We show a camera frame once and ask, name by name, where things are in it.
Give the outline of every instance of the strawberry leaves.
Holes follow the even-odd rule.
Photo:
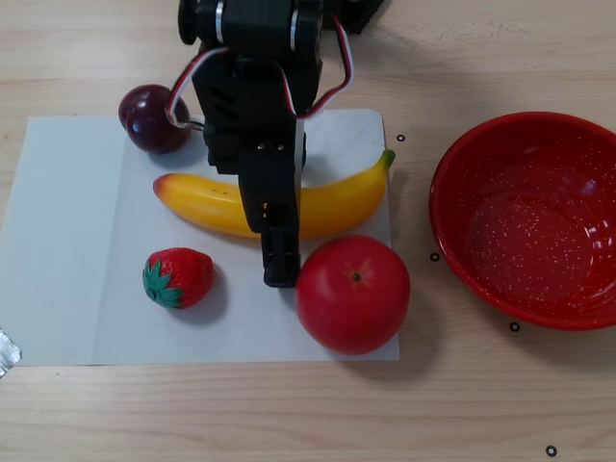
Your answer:
[[[147,262],[145,262],[142,276],[145,293],[152,301],[155,301],[165,308],[182,308],[184,302],[180,300],[180,297],[184,291],[182,289],[171,289],[168,287],[171,274],[161,276],[160,260],[156,262],[154,266],[151,266],[148,259]]]

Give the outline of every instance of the sheet of paper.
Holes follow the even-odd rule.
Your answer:
[[[373,165],[384,147],[372,111],[327,112],[306,132],[311,186]],[[0,258],[11,262],[0,272],[9,295],[0,322],[22,365],[398,359],[398,339],[359,358],[316,343],[297,320],[294,291],[263,284],[258,241],[196,228],[160,203],[152,182],[172,171],[236,182],[207,164],[196,133],[157,157],[127,141],[114,117],[31,121],[0,241]],[[354,232],[389,244],[387,200]],[[320,244],[302,243],[302,257]],[[146,258],[174,246],[217,264],[215,288],[190,311],[160,308],[141,285]]]

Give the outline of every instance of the tomato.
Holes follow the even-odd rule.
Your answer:
[[[402,260],[387,245],[348,236],[308,258],[296,296],[299,320],[315,340],[342,354],[364,354],[399,331],[411,282]]]

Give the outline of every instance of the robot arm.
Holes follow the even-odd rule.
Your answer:
[[[357,5],[377,7],[381,1],[333,0],[325,6],[343,13],[343,4],[350,4],[356,20],[361,16]],[[362,12],[365,18],[366,8]],[[199,68],[192,82],[207,121],[208,161],[218,173],[238,175],[248,226],[261,234],[264,280],[271,287],[294,287],[299,275],[306,159],[301,115],[311,112],[319,89],[322,18],[322,0],[180,4],[180,36],[186,44],[199,38],[201,51],[228,49]],[[360,23],[355,26],[361,29]]]

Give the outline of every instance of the plum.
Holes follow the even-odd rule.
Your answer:
[[[180,148],[191,135],[191,128],[171,125],[165,105],[170,90],[160,85],[143,85],[131,90],[119,103],[118,116],[131,141],[151,154],[167,154]],[[180,99],[175,114],[188,120],[189,109]]]

